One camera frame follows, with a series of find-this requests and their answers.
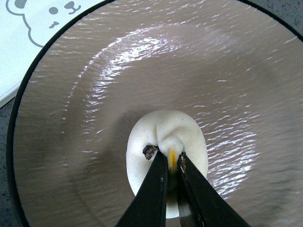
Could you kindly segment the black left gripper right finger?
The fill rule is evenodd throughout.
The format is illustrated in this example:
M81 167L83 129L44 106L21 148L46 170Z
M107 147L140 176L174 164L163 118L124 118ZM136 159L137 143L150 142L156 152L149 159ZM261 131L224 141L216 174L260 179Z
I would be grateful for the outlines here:
M183 151L178 158L178 210L182 227L248 227Z

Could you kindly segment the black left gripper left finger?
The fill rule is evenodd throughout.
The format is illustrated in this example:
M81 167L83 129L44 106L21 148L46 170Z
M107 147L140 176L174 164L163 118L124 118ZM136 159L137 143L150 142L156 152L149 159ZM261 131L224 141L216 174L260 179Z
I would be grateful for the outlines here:
M168 160L157 146L147 145L143 154L148 158L154 155L154 160L137 195L116 224L117 227L166 226Z

